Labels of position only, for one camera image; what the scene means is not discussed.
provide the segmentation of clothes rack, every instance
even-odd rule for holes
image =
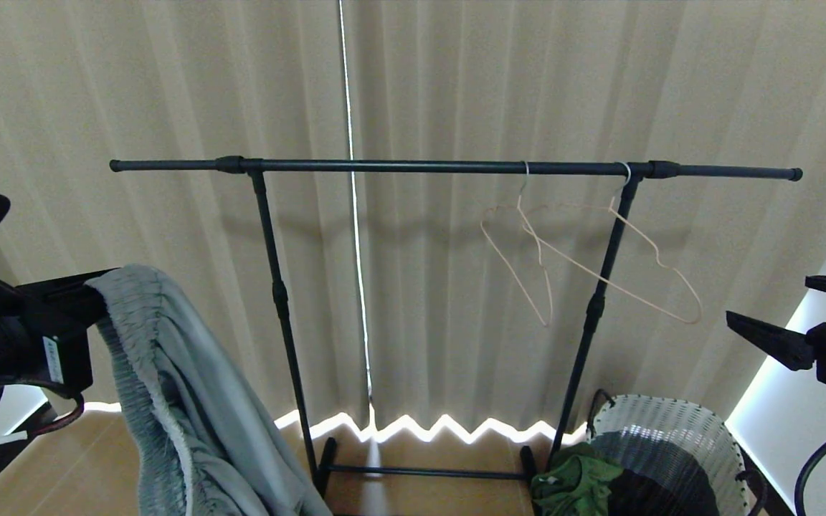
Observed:
[[[551,161],[530,161],[531,174],[535,176],[626,176],[627,169],[622,163],[551,163]],[[633,198],[643,179],[668,179],[676,176],[697,177],[751,177],[763,179],[786,179],[798,181],[802,171],[797,168],[762,168],[736,166],[682,166],[672,161],[647,161],[647,163],[628,163],[632,173],[620,194],[617,213],[628,219]],[[337,464],[337,441],[328,438],[324,444],[321,462],[315,460],[314,444],[308,424],[308,411],[305,407],[305,394],[302,388],[301,373],[298,368],[298,356],[295,353],[295,339],[292,323],[289,319],[288,289],[282,278],[279,257],[276,251],[275,237],[272,232],[272,217],[265,183],[266,172],[358,172],[358,173],[525,173],[525,161],[370,161],[370,160],[265,160],[249,159],[242,156],[225,156],[216,160],[172,160],[172,161],[119,161],[112,160],[110,169],[114,172],[157,171],[157,170],[214,170],[224,173],[248,174],[253,182],[253,189],[260,209],[260,219],[265,239],[266,252],[272,275],[272,299],[285,342],[289,373],[292,387],[295,389],[295,404],[298,406],[298,418],[304,437],[305,453],[308,455],[308,467],[315,487],[323,496],[327,490],[332,472],[360,474],[415,474],[428,477],[466,477],[498,480],[518,480],[527,484],[537,474],[537,466],[531,448],[521,448],[521,473],[450,470],[419,467],[357,467]],[[617,251],[623,238],[624,223],[614,220],[600,275],[610,278],[617,261]],[[582,329],[576,359],[569,378],[569,384],[563,400],[563,411],[556,426],[554,442],[550,455],[556,453],[563,441],[563,434],[568,424],[569,414],[576,402],[579,382],[584,365],[591,348],[594,331],[604,313],[607,283],[598,281],[586,310],[586,320]]]

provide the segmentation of gray garment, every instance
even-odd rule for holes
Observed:
[[[88,282],[138,445],[141,514],[332,516],[179,285],[128,265]]]

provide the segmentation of brown floor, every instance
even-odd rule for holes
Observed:
[[[304,457],[298,425],[285,428],[283,434]],[[383,444],[360,443],[344,428],[331,434],[340,443],[341,464],[521,470],[521,444],[492,431],[471,445],[449,431],[430,443],[406,431]],[[324,439],[315,441],[318,457]],[[544,437],[530,443],[540,459],[538,467],[543,467],[549,444]],[[0,474],[0,514],[136,514],[137,478],[138,452],[122,416],[86,412],[70,427],[34,441]],[[332,474],[327,503],[338,514],[532,514],[528,490],[511,480]]]

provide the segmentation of curtain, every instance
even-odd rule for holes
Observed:
[[[129,262],[186,291],[275,417],[295,408],[250,180],[108,160],[347,158],[334,3],[0,2],[0,277]],[[312,422],[368,401],[348,174],[268,174]],[[92,336],[90,401],[115,401]]]
[[[826,254],[826,3],[347,3],[357,159],[646,161],[803,167],[799,183],[642,183],[630,214],[704,306],[685,326],[610,290],[571,421],[596,388],[728,415],[764,359],[724,310],[784,323]],[[547,254],[538,322],[479,227],[513,176],[359,178],[361,271],[378,426],[442,414],[555,424],[594,279]],[[532,177],[525,205],[607,205],[618,178]],[[538,233],[592,269],[612,219],[550,211]],[[492,235],[544,306],[514,215]],[[617,284],[693,316],[627,232]]]

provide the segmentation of wire hanger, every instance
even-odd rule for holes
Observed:
[[[610,287],[616,288],[616,290],[619,290],[620,292],[623,292],[627,296],[632,297],[634,300],[640,301],[640,303],[642,303],[642,304],[645,304],[645,305],[648,305],[649,307],[655,308],[656,310],[660,311],[661,313],[668,315],[668,317],[672,317],[673,319],[679,320],[679,321],[681,321],[682,323],[685,323],[685,324],[696,324],[696,323],[698,323],[699,320],[701,320],[701,318],[703,317],[703,303],[702,303],[701,299],[699,298],[699,296],[697,294],[697,291],[694,290],[694,287],[692,287],[692,285],[688,281],[688,278],[686,278],[685,275],[682,274],[678,269],[676,269],[674,267],[669,267],[668,265],[663,264],[662,263],[662,257],[661,257],[661,251],[658,249],[658,245],[656,245],[655,242],[653,242],[652,239],[650,239],[645,233],[640,231],[639,228],[634,226],[632,224],[632,222],[629,222],[629,220],[626,220],[626,218],[624,218],[622,215],[620,215],[620,213],[617,213],[617,210],[614,209],[614,203],[617,200],[617,194],[623,189],[624,186],[629,185],[630,179],[632,179],[632,169],[630,169],[629,164],[620,163],[624,166],[624,168],[627,169],[627,178],[626,178],[626,181],[623,182],[623,185],[620,186],[620,188],[618,188],[614,192],[614,195],[610,197],[609,205],[607,205],[607,206],[592,206],[592,205],[578,204],[578,203],[560,203],[556,206],[573,206],[573,208],[605,210],[607,213],[615,216],[616,219],[619,219],[620,221],[622,221],[625,226],[628,226],[628,228],[632,229],[637,234],[639,234],[640,237],[645,239],[645,241],[648,242],[648,244],[651,245],[652,248],[655,250],[655,262],[656,262],[656,264],[658,264],[658,266],[663,268],[663,269],[666,269],[666,270],[669,270],[669,271],[675,273],[679,278],[681,278],[681,281],[684,282],[684,285],[688,288],[690,293],[693,295],[694,300],[697,301],[697,317],[694,317],[694,319],[692,319],[692,320],[684,319],[684,317],[680,317],[680,316],[676,315],[675,313],[672,313],[672,312],[666,310],[663,307],[657,306],[655,303],[652,303],[652,301],[645,300],[645,298],[642,298],[640,296],[637,296],[636,294],[633,294],[629,290],[626,290],[626,288],[620,287],[620,285],[615,284],[613,281],[610,281],[607,278],[601,277],[600,274],[597,274],[595,271],[591,270],[590,268],[585,267],[583,264],[580,264],[580,262],[577,262],[576,260],[571,258],[571,256],[569,256],[568,254],[565,254],[564,252],[560,251],[560,249],[557,249],[553,245],[551,245],[550,242],[547,242],[547,241],[545,241],[545,239],[542,239],[540,236],[538,236],[537,231],[534,231],[534,226],[531,225],[531,220],[528,219],[528,215],[530,215],[531,213],[537,212],[538,210],[541,210],[541,209],[550,209],[550,206],[540,205],[540,206],[537,206],[537,208],[528,210],[527,213],[521,208],[521,197],[524,194],[525,187],[528,185],[528,177],[531,176],[531,167],[528,165],[528,161],[524,161],[524,163],[525,163],[525,178],[524,178],[524,181],[521,184],[521,189],[518,190],[518,200],[516,201],[515,206],[499,205],[499,206],[495,206],[495,208],[486,209],[485,212],[484,212],[483,218],[480,220],[480,229],[482,229],[484,236],[489,241],[489,244],[493,246],[493,249],[495,250],[496,254],[499,255],[499,258],[502,258],[502,261],[505,262],[505,266],[508,267],[508,271],[512,273],[512,277],[515,277],[515,281],[516,281],[516,283],[518,283],[518,287],[521,288],[521,292],[524,293],[525,298],[527,298],[528,303],[531,304],[531,308],[534,309],[534,313],[537,314],[538,319],[541,320],[541,324],[544,327],[549,326],[550,321],[553,320],[553,317],[554,317],[553,288],[551,288],[551,285],[550,285],[550,275],[547,273],[547,268],[543,264],[543,249],[545,247],[547,249],[550,249],[550,251],[554,252],[554,254],[560,255],[561,257],[563,257],[566,260],[570,261],[572,264],[576,265],[576,267],[582,269],[587,274],[590,274],[593,277],[596,277],[600,281],[603,281],[604,283],[610,285]],[[534,299],[531,297],[531,294],[528,294],[528,290],[527,290],[527,288],[525,288],[524,283],[521,283],[521,278],[518,277],[518,273],[515,272],[515,268],[512,267],[512,264],[508,261],[508,258],[505,258],[505,255],[502,254],[502,251],[499,249],[498,245],[496,245],[495,242],[493,241],[492,237],[489,236],[489,232],[486,231],[485,223],[486,223],[486,217],[488,216],[488,214],[490,214],[490,213],[495,214],[495,212],[497,212],[498,210],[503,210],[503,209],[515,209],[515,210],[517,210],[518,215],[521,216],[521,229],[522,229],[522,231],[525,231],[525,233],[528,233],[528,235],[531,235],[531,237],[534,238],[535,244],[537,244],[537,255],[538,255],[537,256],[537,262],[538,262],[538,265],[540,265],[541,270],[543,271],[544,282],[547,286],[547,301],[548,301],[548,306],[549,306],[549,312],[548,312],[548,316],[547,316],[546,320],[541,315],[541,311],[537,308],[537,304],[534,303]]]

